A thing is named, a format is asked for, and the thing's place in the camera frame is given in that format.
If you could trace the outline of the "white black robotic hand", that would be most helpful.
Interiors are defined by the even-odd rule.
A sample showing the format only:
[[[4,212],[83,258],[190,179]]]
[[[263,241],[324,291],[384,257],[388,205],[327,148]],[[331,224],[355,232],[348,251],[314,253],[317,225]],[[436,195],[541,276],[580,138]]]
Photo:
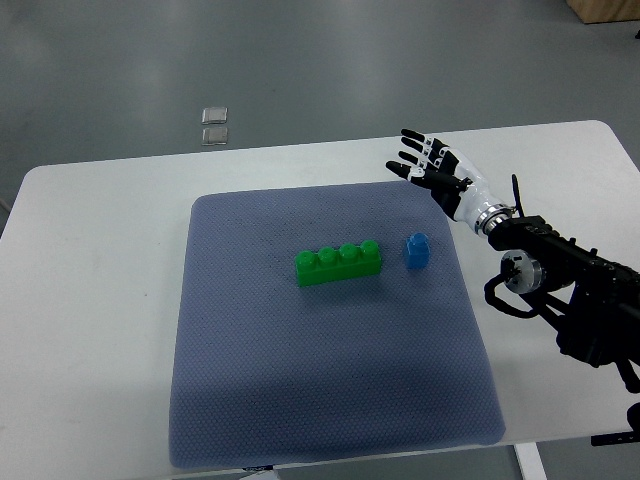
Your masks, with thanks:
[[[490,191],[488,181],[460,151],[441,140],[410,129],[401,131],[405,148],[386,168],[430,192],[447,217],[487,234],[493,222],[511,217],[510,208]]]

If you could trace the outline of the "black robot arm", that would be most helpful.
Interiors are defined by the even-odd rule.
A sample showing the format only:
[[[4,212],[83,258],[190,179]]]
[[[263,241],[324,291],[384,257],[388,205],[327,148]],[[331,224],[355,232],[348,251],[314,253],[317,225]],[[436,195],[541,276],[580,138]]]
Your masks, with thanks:
[[[626,389],[639,392],[639,273],[579,247],[540,216],[524,214],[512,178],[516,218],[491,228],[489,244],[504,253],[485,301],[521,319],[542,317],[562,354],[594,368],[614,364]]]

